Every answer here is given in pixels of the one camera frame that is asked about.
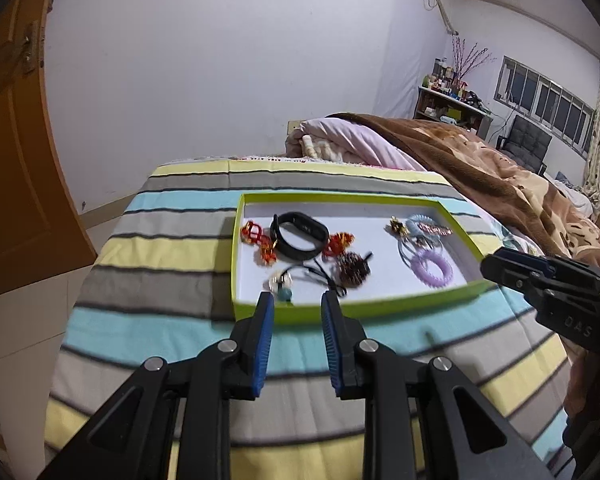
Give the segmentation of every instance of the blue stripe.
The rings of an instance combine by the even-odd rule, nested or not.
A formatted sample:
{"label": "blue stripe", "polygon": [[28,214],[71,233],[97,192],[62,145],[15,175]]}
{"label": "blue stripe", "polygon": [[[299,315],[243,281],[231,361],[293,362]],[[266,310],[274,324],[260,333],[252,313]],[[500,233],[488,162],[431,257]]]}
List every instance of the blue stripe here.
{"label": "blue stripe", "polygon": [[[528,304],[491,290],[469,302],[419,315],[392,316],[363,322],[366,334],[398,353],[422,352],[435,344],[463,338],[513,318]],[[120,314],[76,306],[64,344],[88,355],[139,365],[152,355],[168,362],[198,353],[228,337],[233,323],[205,319]],[[320,326],[275,327],[269,354],[269,374],[327,371]]]}
{"label": "blue stripe", "polygon": [[[131,204],[126,208],[127,211],[153,210],[153,209],[221,209],[236,207],[240,195],[243,193],[307,193],[318,192],[328,193],[332,191],[316,191],[307,189],[227,189],[220,191],[196,191],[196,190],[172,190],[172,191],[151,191],[136,195]],[[377,193],[354,193],[354,194],[377,194]],[[474,205],[465,200],[456,198],[437,198],[427,197],[430,200],[437,200],[446,210],[452,214],[469,213],[476,214]]]}
{"label": "blue stripe", "polygon": [[560,410],[551,424],[542,432],[534,442],[532,449],[543,462],[548,462],[562,445],[562,432],[567,427],[567,414]]}

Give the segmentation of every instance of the silver screw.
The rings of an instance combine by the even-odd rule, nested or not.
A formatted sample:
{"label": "silver screw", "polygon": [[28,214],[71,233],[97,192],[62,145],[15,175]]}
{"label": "silver screw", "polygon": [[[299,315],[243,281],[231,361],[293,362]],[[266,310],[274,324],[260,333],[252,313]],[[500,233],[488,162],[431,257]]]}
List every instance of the silver screw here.
{"label": "silver screw", "polygon": [[436,370],[440,370],[441,372],[446,372],[451,370],[453,367],[453,363],[450,359],[447,359],[444,356],[436,357],[433,359],[433,366]]}
{"label": "silver screw", "polygon": [[238,348],[238,343],[233,339],[222,339],[218,343],[218,350],[221,352],[233,352],[236,348]]}
{"label": "silver screw", "polygon": [[145,370],[149,370],[150,372],[157,372],[160,368],[164,366],[164,359],[161,357],[149,357],[144,364]]}
{"label": "silver screw", "polygon": [[376,350],[378,350],[379,345],[378,342],[374,341],[373,339],[363,339],[362,341],[360,341],[358,346],[363,352],[373,353]]}

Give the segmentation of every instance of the wall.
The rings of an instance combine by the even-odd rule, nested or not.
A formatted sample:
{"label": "wall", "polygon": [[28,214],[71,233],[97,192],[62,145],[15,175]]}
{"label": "wall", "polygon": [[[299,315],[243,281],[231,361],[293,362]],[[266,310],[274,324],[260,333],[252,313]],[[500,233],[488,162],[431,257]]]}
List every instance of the wall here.
{"label": "wall", "polygon": [[289,120],[410,114],[392,75],[413,88],[447,41],[423,0],[55,0],[48,110],[76,207],[177,158],[283,153]]}
{"label": "wall", "polygon": [[[515,113],[494,100],[503,56],[537,70],[564,86],[596,108],[600,62],[589,52],[553,29],[522,14],[479,0],[453,0],[450,13],[454,27],[467,43],[488,47],[497,61],[478,67],[466,78],[473,89],[499,117],[494,118],[489,136],[495,144],[509,131]],[[563,172],[574,184],[581,184],[584,159],[553,137],[544,158],[547,173]]]}

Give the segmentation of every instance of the teal bead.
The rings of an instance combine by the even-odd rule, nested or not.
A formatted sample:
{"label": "teal bead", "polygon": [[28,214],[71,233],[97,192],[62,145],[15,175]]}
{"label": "teal bead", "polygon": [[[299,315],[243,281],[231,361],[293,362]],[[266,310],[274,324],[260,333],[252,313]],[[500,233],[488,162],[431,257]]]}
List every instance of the teal bead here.
{"label": "teal bead", "polygon": [[291,289],[286,288],[286,286],[281,286],[278,289],[278,299],[280,301],[291,301]]}

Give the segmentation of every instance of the fitness tracker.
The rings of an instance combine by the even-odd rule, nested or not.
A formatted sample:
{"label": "fitness tracker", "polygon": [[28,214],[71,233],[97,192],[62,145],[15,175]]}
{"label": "fitness tracker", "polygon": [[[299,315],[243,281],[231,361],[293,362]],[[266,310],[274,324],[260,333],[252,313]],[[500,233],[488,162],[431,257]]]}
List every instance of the fitness tracker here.
{"label": "fitness tracker", "polygon": [[[299,231],[318,242],[315,249],[303,251],[290,245],[280,233],[281,224],[291,224]],[[322,252],[329,241],[329,230],[317,220],[299,211],[273,215],[270,229],[271,240],[276,250],[295,262],[305,262]]]}

